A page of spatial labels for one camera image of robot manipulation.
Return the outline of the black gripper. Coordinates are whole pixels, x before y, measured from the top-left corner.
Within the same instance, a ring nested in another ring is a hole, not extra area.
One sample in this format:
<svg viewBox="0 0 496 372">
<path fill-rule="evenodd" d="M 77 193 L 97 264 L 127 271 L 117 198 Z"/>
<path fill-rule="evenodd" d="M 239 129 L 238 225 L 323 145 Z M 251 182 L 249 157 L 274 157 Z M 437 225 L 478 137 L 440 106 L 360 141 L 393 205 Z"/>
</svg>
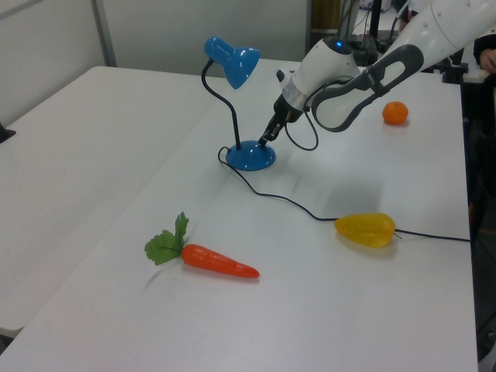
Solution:
<svg viewBox="0 0 496 372">
<path fill-rule="evenodd" d="M 285 100 L 283 95 L 279 95 L 274 103 L 274 115 L 259 138 L 258 144 L 266 146 L 268 142 L 276 140 L 287 123 L 296 122 L 302 114 L 302 109 L 294 108 Z"/>
</svg>

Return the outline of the bystander bare hand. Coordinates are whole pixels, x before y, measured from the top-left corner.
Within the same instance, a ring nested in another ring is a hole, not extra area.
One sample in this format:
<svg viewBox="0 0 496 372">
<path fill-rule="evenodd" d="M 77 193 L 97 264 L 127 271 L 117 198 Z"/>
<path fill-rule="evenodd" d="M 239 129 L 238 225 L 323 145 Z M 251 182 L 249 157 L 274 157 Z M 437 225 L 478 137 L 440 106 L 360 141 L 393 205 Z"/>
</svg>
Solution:
<svg viewBox="0 0 496 372">
<path fill-rule="evenodd" d="M 496 68 L 496 49 L 486 49 L 479 56 L 480 68 L 489 74 L 495 73 Z"/>
</svg>

